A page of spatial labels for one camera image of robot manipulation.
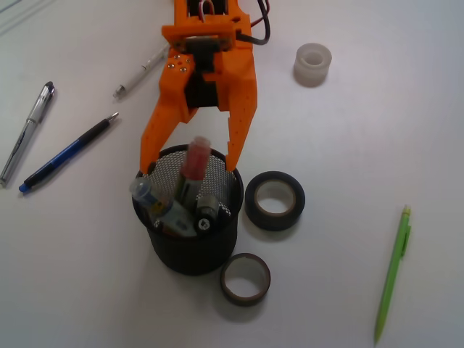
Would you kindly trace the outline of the orange 3D-printed gripper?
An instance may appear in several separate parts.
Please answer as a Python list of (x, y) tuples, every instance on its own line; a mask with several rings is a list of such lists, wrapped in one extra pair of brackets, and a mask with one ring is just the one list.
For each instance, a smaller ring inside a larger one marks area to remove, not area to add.
[(174, 2), (174, 23), (163, 26), (162, 35), (177, 55), (165, 64), (141, 137), (141, 172), (149, 172), (177, 125), (200, 107), (229, 112), (225, 163), (227, 170), (236, 168), (257, 110), (253, 48), (236, 37), (250, 33), (249, 15), (237, 1)]

